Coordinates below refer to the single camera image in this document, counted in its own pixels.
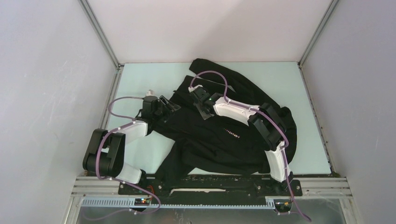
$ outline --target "black mounting plate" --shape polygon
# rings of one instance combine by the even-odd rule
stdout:
[[[174,183],[163,183],[148,177],[147,185],[153,187],[154,193],[163,204],[264,205],[266,196],[290,196],[287,188],[279,188],[279,183],[261,175],[189,175]],[[295,196],[303,195],[300,181],[292,180],[290,185]],[[175,189],[201,191],[175,191]],[[120,184],[118,194],[147,195],[126,184]]]

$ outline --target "aluminum frame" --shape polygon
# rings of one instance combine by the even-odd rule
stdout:
[[[114,80],[112,81],[111,84],[111,89],[109,92],[109,96],[107,99],[107,103],[111,102],[117,93],[117,89],[120,83],[120,78],[122,75],[123,71],[123,66],[119,63],[116,55],[113,52],[113,49],[111,48],[110,43],[108,42],[99,22],[97,21],[97,18],[95,14],[92,11],[91,6],[88,3],[88,0],[79,0],[81,3],[82,8],[84,9],[85,13],[87,14],[87,17],[89,21],[91,22],[93,28],[95,29],[95,32],[98,34],[98,38],[102,42],[102,44],[105,47],[105,50],[107,51],[108,55],[110,56],[115,68],[116,68],[116,73],[114,76]],[[331,17],[333,11],[335,10],[339,0],[332,0],[326,13],[324,14],[320,24],[318,25],[314,35],[312,36],[306,50],[304,51],[302,58],[300,60],[299,67],[300,67],[300,72],[301,76],[303,79],[303,83],[305,86],[305,89],[307,91],[307,95],[309,97],[309,100],[311,102],[311,108],[312,111],[315,115],[315,120],[318,125],[319,132],[321,134],[322,142],[325,146],[326,153],[328,154],[328,160],[331,165],[331,168],[334,167],[332,166],[331,163],[331,155],[329,154],[327,147],[326,147],[326,141],[323,137],[322,131],[321,131],[321,126],[319,124],[319,121],[316,117],[316,112],[311,100],[310,93],[308,91],[307,83],[304,78],[304,73],[301,70],[303,64],[305,63],[309,53],[311,52],[313,46],[315,45],[316,41],[318,40],[320,34],[324,30],[329,18]],[[109,120],[109,113],[107,109],[105,108],[102,116],[102,121],[100,123],[101,128],[106,128],[107,123]],[[359,218],[359,213],[357,211],[356,205],[354,203],[353,197],[352,197],[352,192],[349,188],[349,184],[347,182],[346,178],[334,178],[334,177],[296,177],[295,179],[298,179],[301,182],[301,187],[303,190],[303,196],[296,197],[297,199],[320,199],[320,198],[326,198],[326,199],[339,199],[339,202],[341,204],[343,214],[346,220],[346,224],[359,224],[361,223],[360,218]],[[81,205],[84,201],[84,199],[87,198],[93,198],[93,197],[103,197],[103,198],[133,198],[133,197],[141,197],[141,196],[121,196],[118,195],[118,186],[119,183],[116,181],[110,181],[110,180],[99,180],[96,177],[77,177],[76,182],[72,191],[72,194],[70,196],[67,209],[63,218],[64,224],[75,224],[77,223],[79,212]],[[267,197],[267,199],[286,199],[288,197],[282,197],[282,196],[275,196],[275,197]]]
[[[339,199],[346,224],[357,224],[356,209],[353,209],[354,202],[352,192],[346,178],[317,178],[317,177],[296,177],[301,182],[303,196],[296,196],[296,199]],[[73,191],[69,200],[64,224],[75,224],[79,216],[82,202],[84,199],[100,198],[119,198],[135,199],[142,195],[118,195],[119,182],[110,180],[99,180],[97,177],[80,176],[76,178]],[[288,199],[286,196],[268,196],[268,200]],[[184,205],[168,205],[166,208],[183,208]],[[213,209],[212,206],[200,206],[200,208]],[[268,209],[264,207],[252,207],[249,209]]]

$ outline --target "black jacket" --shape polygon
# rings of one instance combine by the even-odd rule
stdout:
[[[251,104],[271,104],[280,117],[288,123],[286,137],[290,145],[286,149],[288,162],[293,159],[297,146],[296,124],[287,107],[280,107],[254,83],[243,75],[205,59],[196,59],[190,70],[198,74],[214,70],[223,74],[229,89],[227,96],[233,100]],[[201,84],[210,94],[224,92],[224,81],[216,74],[204,74],[193,86]],[[194,168],[209,172],[249,175],[255,172],[269,173],[270,168],[264,150],[268,145],[254,138],[252,129],[236,120],[214,116],[203,120],[189,95],[188,87],[193,77],[186,76],[170,101],[181,109],[166,122],[159,122],[154,130],[173,139],[170,153],[156,172],[156,178],[173,181],[186,176]]]

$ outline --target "purple cable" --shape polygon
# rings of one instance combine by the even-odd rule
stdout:
[[[190,87],[192,87],[192,84],[193,84],[194,80],[195,80],[197,77],[199,77],[200,75],[205,74],[205,73],[214,73],[214,74],[217,74],[217,75],[219,75],[219,76],[221,76],[221,77],[223,78],[224,83],[225,83],[224,100],[225,100],[227,103],[233,104],[233,105],[236,105],[236,106],[240,106],[240,107],[242,107],[242,108],[245,108],[245,109],[248,109],[248,110],[252,110],[252,111],[254,111],[254,112],[259,113],[260,115],[262,115],[263,117],[265,117],[265,119],[267,119],[267,120],[274,126],[274,128],[279,132],[279,134],[282,136],[283,140],[285,141],[285,145],[281,148],[281,153],[282,153],[283,162],[284,162],[284,165],[285,165],[285,167],[284,167],[284,168],[285,168],[285,177],[286,177],[287,187],[288,187],[289,192],[290,192],[291,200],[292,200],[292,202],[294,202],[294,204],[296,205],[298,214],[300,214],[306,221],[312,222],[312,219],[311,219],[309,216],[307,216],[306,214],[304,214],[304,213],[300,210],[300,207],[298,206],[298,204],[297,204],[297,202],[296,202],[296,200],[295,200],[295,198],[294,198],[293,191],[291,190],[289,176],[287,175],[287,173],[288,173],[288,170],[287,170],[287,164],[288,164],[288,163],[287,163],[287,157],[286,157],[286,153],[285,153],[285,151],[284,151],[284,149],[285,149],[287,146],[289,146],[289,140],[287,139],[286,135],[283,133],[283,131],[281,130],[281,128],[280,128],[278,125],[276,125],[276,123],[275,123],[267,114],[263,113],[262,111],[257,110],[257,109],[255,109],[255,108],[251,108],[251,107],[249,107],[249,106],[245,106],[245,105],[242,105],[242,104],[238,104],[238,103],[233,102],[232,100],[228,99],[227,96],[226,96],[226,94],[227,94],[227,89],[228,89],[228,83],[227,83],[227,80],[226,80],[226,78],[224,77],[224,75],[220,74],[219,72],[211,71],[211,70],[210,70],[210,71],[203,71],[203,72],[198,73],[198,74],[191,80]],[[280,212],[278,212],[279,215],[288,215],[288,214],[295,214],[295,213],[297,213],[297,212],[291,212],[291,213],[288,213],[288,212],[280,213]]]
[[[109,103],[109,106],[107,106],[107,110],[109,111],[109,113],[110,113],[111,115],[113,115],[113,116],[115,116],[115,117],[119,117],[119,118],[131,119],[132,121],[135,120],[135,118],[133,118],[133,117],[123,116],[123,115],[119,115],[119,114],[116,114],[116,113],[113,113],[113,112],[112,112],[113,104],[114,104],[116,101],[120,100],[120,99],[143,99],[143,98],[142,98],[142,97],[120,97],[120,98],[117,98],[117,99],[113,100],[112,102],[110,102],[110,103]]]
[[[109,103],[109,106],[107,107],[107,109],[108,109],[108,111],[109,111],[110,114],[112,114],[112,115],[114,115],[114,116],[116,116],[116,117],[120,117],[120,118],[131,119],[132,122],[129,122],[129,123],[127,123],[127,124],[124,124],[124,125],[122,125],[122,126],[120,126],[120,127],[117,127],[117,128],[114,128],[114,129],[108,131],[108,132],[106,133],[106,135],[103,137],[102,141],[100,142],[100,144],[99,144],[99,149],[98,149],[98,153],[97,153],[97,155],[96,155],[96,162],[95,162],[95,172],[96,172],[96,176],[97,176],[100,180],[104,180],[104,179],[107,178],[107,177],[102,177],[102,176],[100,176],[100,173],[99,173],[99,159],[100,159],[100,154],[102,153],[102,148],[103,148],[103,146],[104,146],[104,144],[105,144],[107,138],[108,138],[112,133],[114,133],[114,132],[116,132],[116,131],[118,131],[118,130],[124,129],[124,128],[126,128],[126,127],[131,126],[132,124],[134,124],[134,121],[135,121],[135,118],[133,118],[133,117],[118,115],[118,114],[115,114],[115,113],[113,113],[113,112],[111,111],[112,108],[113,108],[114,102],[116,102],[116,101],[118,101],[118,100],[120,100],[120,99],[126,99],[126,98],[131,98],[131,99],[143,99],[143,98],[140,98],[140,97],[120,97],[120,98],[117,98],[117,99],[115,99],[115,100],[113,100],[112,102]],[[158,201],[158,207],[156,207],[156,208],[155,208],[154,210],[152,210],[152,211],[135,211],[135,210],[133,210],[133,209],[121,209],[121,210],[117,210],[117,211],[115,211],[115,212],[112,212],[112,213],[110,213],[110,214],[107,214],[107,215],[105,215],[105,216],[103,216],[103,217],[99,217],[99,218],[89,218],[89,217],[87,217],[84,213],[82,213],[82,216],[83,216],[86,220],[89,220],[89,221],[98,221],[98,220],[102,220],[102,219],[108,218],[108,217],[110,217],[110,216],[112,216],[112,215],[114,215],[114,214],[117,214],[117,213],[119,213],[119,212],[132,211],[132,210],[135,212],[135,214],[149,214],[149,213],[156,212],[156,211],[158,211],[158,210],[160,209],[160,207],[161,207],[161,201],[160,201],[160,199],[159,199],[155,194],[153,194],[152,192],[149,192],[148,190],[145,190],[145,189],[143,189],[143,188],[141,188],[141,187],[139,187],[139,186],[137,186],[137,185],[135,185],[135,184],[132,184],[132,183],[129,183],[129,182],[126,182],[126,181],[123,181],[123,180],[120,180],[120,179],[117,179],[117,178],[113,178],[113,179],[116,180],[116,181],[118,181],[118,182],[125,183],[125,184],[127,184],[127,185],[129,185],[129,186],[131,186],[131,187],[134,187],[134,188],[138,189],[138,190],[141,190],[142,192],[147,193],[148,195],[153,196],[153,198],[155,198],[155,199]]]
[[[224,85],[226,86],[225,89],[224,89],[223,95],[224,95],[224,99],[228,102],[228,98],[227,98],[228,82],[227,82],[226,78],[224,77],[224,75],[222,75],[220,72],[211,71],[211,70],[210,70],[210,71],[203,71],[203,72],[200,72],[200,73],[198,73],[198,74],[191,80],[190,87],[192,88],[192,83],[195,81],[195,79],[196,79],[197,77],[199,77],[199,76],[201,76],[201,75],[203,75],[203,74],[206,74],[206,73],[214,73],[214,74],[219,75],[219,76],[221,76],[221,77],[223,78],[223,80],[224,80]]]
[[[311,222],[312,222],[312,219],[311,219],[308,215],[304,214],[304,213],[301,211],[300,207],[298,206],[298,204],[297,204],[297,202],[296,202],[296,200],[295,200],[295,198],[294,198],[294,193],[293,193],[293,191],[291,190],[289,177],[287,176],[287,158],[286,158],[286,153],[285,153],[285,151],[284,151],[284,148],[281,149],[281,152],[282,152],[283,162],[284,162],[284,164],[285,164],[285,177],[286,177],[286,182],[287,182],[287,188],[288,188],[289,191],[290,191],[291,200],[294,202],[294,205],[296,206],[296,209],[297,209],[298,213],[299,213],[307,222],[310,222],[310,223],[311,223]]]

